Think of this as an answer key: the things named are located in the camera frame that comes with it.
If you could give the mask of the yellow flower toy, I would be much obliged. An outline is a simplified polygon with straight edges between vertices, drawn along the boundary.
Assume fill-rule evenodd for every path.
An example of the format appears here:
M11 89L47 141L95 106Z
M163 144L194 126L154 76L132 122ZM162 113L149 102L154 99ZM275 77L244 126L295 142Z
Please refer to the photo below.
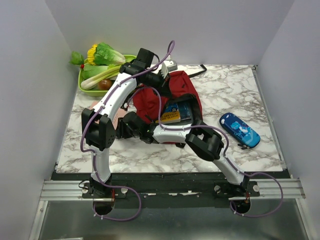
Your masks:
M87 51L87 62L91 65L96 65L95 63L95 53L97 50L98 45L94 44L88 51Z

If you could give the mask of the pink book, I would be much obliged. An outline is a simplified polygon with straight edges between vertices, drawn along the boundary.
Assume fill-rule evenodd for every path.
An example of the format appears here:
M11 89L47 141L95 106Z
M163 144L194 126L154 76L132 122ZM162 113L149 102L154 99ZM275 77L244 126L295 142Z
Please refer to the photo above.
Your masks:
M93 110L94 107L99 103L99 101L93 101L92 104L89 106L89 109L90 110ZM125 115L127 114L127 111L122 109L122 108L118 108L116 113L114 114L114 118L112 120L112 125L113 125L113 128L116 130L117 127L118 127L118 122L119 122L119 119L120 118L123 118Z

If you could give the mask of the celery stalk toy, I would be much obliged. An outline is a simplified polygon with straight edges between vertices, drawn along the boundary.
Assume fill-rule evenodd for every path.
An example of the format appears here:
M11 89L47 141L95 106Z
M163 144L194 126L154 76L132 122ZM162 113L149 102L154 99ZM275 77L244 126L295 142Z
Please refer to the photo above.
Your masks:
M101 80L104 79L109 79L112 78L114 76L117 76L120 72L120 68L121 68L121 64L118 65L108 65L108 70L93 76L91 78L88 79L83 79L82 78L82 82L80 83L80 87L83 90L91 90L93 89Z

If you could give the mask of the green leafy sprig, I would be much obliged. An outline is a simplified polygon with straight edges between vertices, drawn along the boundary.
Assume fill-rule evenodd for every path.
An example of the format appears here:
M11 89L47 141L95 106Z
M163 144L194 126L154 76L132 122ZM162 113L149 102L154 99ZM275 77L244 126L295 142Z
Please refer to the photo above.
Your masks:
M69 63L76 66L83 65L85 63L84 56L77 51L72 51Z

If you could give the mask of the teal blue book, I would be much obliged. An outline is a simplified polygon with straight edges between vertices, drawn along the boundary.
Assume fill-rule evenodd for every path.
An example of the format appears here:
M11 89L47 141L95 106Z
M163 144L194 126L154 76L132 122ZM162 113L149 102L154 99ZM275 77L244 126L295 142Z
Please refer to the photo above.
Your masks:
M192 108L189 101L180 101L177 105L181 121L188 121L193 119Z

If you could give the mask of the green plastic tray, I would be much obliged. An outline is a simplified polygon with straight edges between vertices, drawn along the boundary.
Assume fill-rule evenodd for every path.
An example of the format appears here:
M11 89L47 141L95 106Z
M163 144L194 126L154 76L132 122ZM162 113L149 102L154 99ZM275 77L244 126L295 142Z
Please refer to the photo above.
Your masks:
M87 94L88 96L91 96L91 97L103 97L106 93L107 93L107 90L99 90L98 89L98 85L96 85L94 88L92 89L89 89L89 90L83 90L81 87L80 87L80 83L83 81L82 77L81 77L81 71L82 71L82 68L84 66L82 66L79 70L79 73L78 73L78 88L80 91L84 92L85 94ZM106 78L106 79L110 79L111 81L114 81L116 78L117 78L118 75L114 76L114 77L111 77L111 78Z

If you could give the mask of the aluminium rail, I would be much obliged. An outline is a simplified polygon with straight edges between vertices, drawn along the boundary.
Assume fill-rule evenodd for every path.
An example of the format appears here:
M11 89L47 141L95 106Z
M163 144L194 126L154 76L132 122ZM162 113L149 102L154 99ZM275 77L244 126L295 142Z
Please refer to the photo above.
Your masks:
M279 179L276 183L272 179L253 179L249 182L249 198L251 200L280 199L283 192L284 199L304 199L306 197L299 179ZM176 197L192 196L199 198L204 190L147 190L141 198L147 197ZM45 181L40 194L41 201L102 201L110 202L112 195L98 195L89 193L79 187L79 181Z

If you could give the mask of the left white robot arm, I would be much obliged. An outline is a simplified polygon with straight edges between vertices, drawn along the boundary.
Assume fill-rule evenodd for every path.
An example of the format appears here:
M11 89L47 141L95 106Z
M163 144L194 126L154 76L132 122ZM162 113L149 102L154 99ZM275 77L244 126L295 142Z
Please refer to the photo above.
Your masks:
M170 42L166 55L151 67L154 54L141 48L136 59L120 67L115 83L101 101L92 109L85 108L81 113L82 136L80 150L90 152L92 159L91 178L96 181L93 191L101 198L111 191L108 180L111 177L109 151L116 137L112 120L128 95L138 86L144 84L156 90L164 82L164 77L153 73L171 54L174 42Z

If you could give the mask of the green lettuce toy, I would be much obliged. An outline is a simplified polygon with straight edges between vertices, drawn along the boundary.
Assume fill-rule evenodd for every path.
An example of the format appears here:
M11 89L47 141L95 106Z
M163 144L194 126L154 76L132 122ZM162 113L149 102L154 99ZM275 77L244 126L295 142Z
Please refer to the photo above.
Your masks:
M126 58L109 44L101 42L97 45L93 54L93 62L96 65L119 65L126 62Z

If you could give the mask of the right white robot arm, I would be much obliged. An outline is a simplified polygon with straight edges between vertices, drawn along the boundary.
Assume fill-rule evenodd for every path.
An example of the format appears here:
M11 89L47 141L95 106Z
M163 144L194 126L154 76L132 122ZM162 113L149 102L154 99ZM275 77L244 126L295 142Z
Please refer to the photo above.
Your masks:
M248 190L249 177L240 170L234 159L227 155L229 140L223 143L219 129L195 119L182 124L146 123L135 112L117 120L118 139L139 138L146 144L188 145L202 160L214 163L230 183L230 191L241 196Z

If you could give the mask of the red backpack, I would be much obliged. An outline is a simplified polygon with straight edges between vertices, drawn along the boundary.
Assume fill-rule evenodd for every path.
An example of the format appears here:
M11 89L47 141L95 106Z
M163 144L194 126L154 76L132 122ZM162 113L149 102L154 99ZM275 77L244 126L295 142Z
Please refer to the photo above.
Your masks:
M158 143L158 141L153 138L154 129L157 126L156 121L170 104L189 101L191 105L193 118L191 120L180 121L178 122L179 124L186 125L193 123L195 120L203 120L202 104L191 81L191 78L207 71L207 68L203 64L200 67L203 69L202 71L191 75L188 75L185 71L173 71L169 73L169 87L172 97L157 95L154 90L146 85L138 87L136 92L132 94L131 98L136 108L136 114L149 124L147 133L150 136L150 144Z

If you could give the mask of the brown onion toy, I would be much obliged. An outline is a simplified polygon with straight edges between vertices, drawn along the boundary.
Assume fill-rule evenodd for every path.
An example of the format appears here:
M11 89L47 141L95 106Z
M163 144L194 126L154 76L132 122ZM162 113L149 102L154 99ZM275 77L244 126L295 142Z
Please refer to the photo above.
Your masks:
M113 81L110 79L103 79L98 84L97 87L100 91L108 91L113 85Z

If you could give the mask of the orange treehouse book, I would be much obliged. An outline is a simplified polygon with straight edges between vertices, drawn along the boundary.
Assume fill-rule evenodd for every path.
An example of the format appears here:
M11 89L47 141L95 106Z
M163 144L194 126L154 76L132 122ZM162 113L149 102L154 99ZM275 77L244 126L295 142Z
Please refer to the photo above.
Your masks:
M181 114L177 103L169 104L160 116L162 124L178 123L181 121Z

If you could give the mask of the blue dinosaur pencil case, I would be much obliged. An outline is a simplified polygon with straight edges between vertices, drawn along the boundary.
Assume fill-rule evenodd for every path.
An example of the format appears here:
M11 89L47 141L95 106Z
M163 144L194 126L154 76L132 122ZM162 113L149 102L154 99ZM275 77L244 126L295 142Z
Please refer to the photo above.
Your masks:
M231 112L223 114L219 123L221 127L238 141L238 145L244 149L255 148L261 141L260 135Z

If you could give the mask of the black mounting base plate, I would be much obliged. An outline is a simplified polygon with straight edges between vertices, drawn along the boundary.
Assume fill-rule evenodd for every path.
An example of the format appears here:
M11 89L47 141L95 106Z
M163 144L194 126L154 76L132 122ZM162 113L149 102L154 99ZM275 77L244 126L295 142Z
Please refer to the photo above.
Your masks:
M143 208L226 208L233 199L240 205L250 205L249 185L246 189L232 186L221 173L114 173L101 185L88 173L53 173L50 181L79 181L79 187L98 195L111 194L111 201L93 201L99 207L117 209ZM204 190L196 196L148 196L142 193L152 190L173 192L177 190Z

